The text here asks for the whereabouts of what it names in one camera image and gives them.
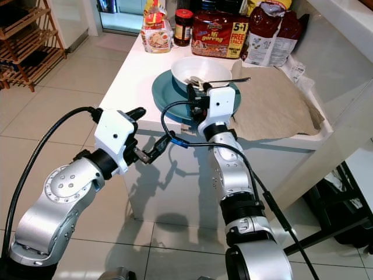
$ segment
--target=wooden shelf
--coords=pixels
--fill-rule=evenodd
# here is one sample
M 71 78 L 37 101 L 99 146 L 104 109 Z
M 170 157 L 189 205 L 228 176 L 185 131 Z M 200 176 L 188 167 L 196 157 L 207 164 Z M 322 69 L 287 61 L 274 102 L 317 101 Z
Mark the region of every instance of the wooden shelf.
M 42 8 L 32 8 L 29 10 L 29 14 L 24 16 L 14 24 L 0 29 L 0 39 L 8 39 L 10 36 L 16 34 L 21 29 L 25 28 L 27 25 L 33 23 L 35 20 L 40 18 L 42 15 L 50 12 L 51 9 L 42 9 Z
M 31 85 L 38 78 L 40 78 L 48 69 L 59 60 L 64 57 L 64 51 L 60 48 L 53 47 L 42 47 L 39 48 L 40 51 L 46 51 L 48 55 L 39 63 L 38 66 L 24 66 L 23 70 L 26 73 L 29 81 L 26 82 L 20 71 L 5 71 L 2 73 L 0 81 L 8 81 L 9 83 L 22 83 L 24 85 Z
M 10 2 L 12 2 L 13 0 L 0 0 L 0 6 L 3 6 L 5 4 L 8 4 Z
M 43 45 L 49 38 L 57 34 L 57 30 L 34 30 L 31 33 L 25 32 L 19 38 L 9 40 L 9 45 L 13 54 L 17 57 L 14 59 L 10 49 L 3 43 L 0 48 L 0 61 L 20 64 L 33 51 Z

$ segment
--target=black cable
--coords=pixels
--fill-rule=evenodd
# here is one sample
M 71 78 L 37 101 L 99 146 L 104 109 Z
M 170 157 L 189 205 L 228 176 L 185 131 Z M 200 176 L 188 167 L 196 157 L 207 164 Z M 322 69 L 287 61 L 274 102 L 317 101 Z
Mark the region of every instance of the black cable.
M 64 123 L 67 119 L 72 117 L 73 115 L 88 111 L 90 113 L 93 113 L 96 109 L 93 107 L 80 107 L 76 108 L 67 114 L 65 114 L 62 118 L 60 118 L 49 130 L 48 132 L 43 136 L 43 138 L 38 143 L 37 147 L 35 148 L 33 154 L 31 155 L 29 162 L 27 163 L 26 167 L 24 168 L 24 171 L 21 175 L 21 178 L 19 179 L 19 182 L 17 184 L 17 187 L 13 193 L 12 201 L 10 202 L 8 215 L 6 217 L 6 225 L 5 225 L 5 233 L 3 238 L 3 245 L 2 245 L 2 252 L 1 252 L 1 258 L 6 258 L 8 255 L 9 245 L 10 245 L 10 237 L 12 235 L 12 226 L 13 226 L 13 220 L 14 220 L 14 214 L 16 212 L 17 202 L 19 199 L 19 195 L 22 191 L 23 185 L 26 182 L 27 176 L 29 175 L 31 168 L 34 165 L 35 160 L 37 159 L 37 156 L 41 152 L 43 146 L 47 143 L 48 139 L 52 136 L 52 134 L 56 131 L 56 129 Z
M 235 147 L 232 147 L 230 145 L 226 145 L 226 144 L 222 144 L 222 143 L 214 143 L 214 142 L 205 142 L 205 143 L 189 143 L 188 141 L 186 140 L 183 140 L 179 137 L 176 137 L 176 136 L 173 136 L 171 135 L 170 133 L 170 130 L 167 128 L 166 126 L 166 123 L 164 122 L 164 116 L 166 114 L 166 112 L 174 107 L 174 106 L 177 106 L 177 105 L 181 105 L 181 104 L 188 104 L 188 105 L 193 105 L 195 104 L 195 102 L 191 102 L 191 101 L 177 101 L 177 102 L 173 102 L 173 103 L 170 103 L 169 105 L 167 105 L 162 113 L 161 113 L 161 124 L 162 124 L 162 127 L 164 129 L 164 131 L 166 132 L 166 134 L 171 137 L 171 139 L 175 139 L 175 141 L 172 141 L 173 143 L 176 143 L 180 146 L 183 146 L 185 148 L 187 147 L 201 147 L 201 146 L 217 146 L 217 147 L 222 147 L 222 148 L 227 148 L 233 152 L 235 152 L 236 154 L 240 155 L 246 165 L 246 168 L 248 169 L 249 173 L 250 173 L 250 176 L 251 176 L 251 181 L 252 181 L 252 186 L 253 186 L 253 191 L 256 191 L 256 193 L 254 193 L 254 195 L 256 196 L 256 199 L 259 200 L 259 196 L 258 196 L 258 190 L 256 189 L 256 184 L 255 184 L 255 181 L 258 182 L 258 184 L 260 185 L 261 189 L 263 189 L 263 196 L 266 200 L 266 202 L 268 203 L 268 206 L 269 208 L 273 211 L 273 213 L 275 214 L 276 218 L 279 220 L 281 226 L 284 228 L 285 231 L 289 232 L 291 238 L 294 240 L 295 244 L 298 246 L 299 248 L 299 251 L 301 252 L 309 270 L 311 271 L 311 274 L 312 276 L 315 278 L 315 280 L 319 280 L 319 277 L 315 271 L 315 268 L 313 267 L 311 261 L 309 260 L 308 256 L 306 255 L 304 249 L 303 249 L 303 246 L 301 245 L 301 243 L 299 242 L 299 240 L 297 239 L 297 237 L 295 236 L 294 234 L 294 231 L 293 231 L 293 228 L 291 227 L 291 225 L 289 224 L 288 220 L 286 219 L 286 217 L 284 216 L 284 214 L 282 213 L 281 209 L 279 208 L 277 202 L 275 201 L 275 199 L 273 198 L 272 194 L 270 193 L 270 191 L 268 191 L 268 189 L 264 186 L 262 180 L 256 175 L 256 173 L 252 170 L 251 168 L 251 165 L 248 161 L 248 159 L 246 158 L 246 156 L 238 149 L 236 149 Z

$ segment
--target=sauce jar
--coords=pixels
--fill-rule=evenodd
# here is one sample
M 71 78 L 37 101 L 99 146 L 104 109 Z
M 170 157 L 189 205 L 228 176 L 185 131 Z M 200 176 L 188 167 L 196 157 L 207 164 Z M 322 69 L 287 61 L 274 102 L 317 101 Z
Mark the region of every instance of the sauce jar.
M 180 47 L 185 47 L 189 45 L 189 42 L 191 41 L 193 13 L 186 9 L 176 10 L 175 21 L 175 44 Z

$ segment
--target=food package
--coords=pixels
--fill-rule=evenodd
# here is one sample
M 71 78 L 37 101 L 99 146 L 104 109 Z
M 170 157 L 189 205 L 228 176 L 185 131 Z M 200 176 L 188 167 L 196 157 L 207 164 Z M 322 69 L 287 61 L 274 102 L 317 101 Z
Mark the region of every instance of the food package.
M 252 11 L 261 5 L 262 2 L 271 3 L 282 9 L 283 11 L 288 10 L 291 5 L 291 0 L 247 0 L 247 15 L 250 16 Z
M 173 31 L 166 9 L 159 4 L 159 0 L 146 2 L 140 33 L 145 51 L 166 53 L 171 50 Z
M 249 19 L 202 10 L 193 19 L 192 52 L 206 57 L 238 58 L 249 29 Z
M 270 16 L 256 7 L 241 58 L 251 64 L 280 67 L 293 51 L 303 29 L 293 11 L 286 11 L 283 17 Z

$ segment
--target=brown paper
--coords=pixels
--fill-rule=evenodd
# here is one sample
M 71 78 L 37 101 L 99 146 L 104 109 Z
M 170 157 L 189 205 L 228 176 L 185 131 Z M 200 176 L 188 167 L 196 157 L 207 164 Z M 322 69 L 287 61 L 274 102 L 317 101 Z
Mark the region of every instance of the brown paper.
M 278 139 L 296 134 L 315 135 L 324 120 L 284 72 L 275 67 L 242 67 L 237 61 L 233 78 L 251 77 L 236 83 L 241 105 L 230 121 L 239 137 L 249 141 Z

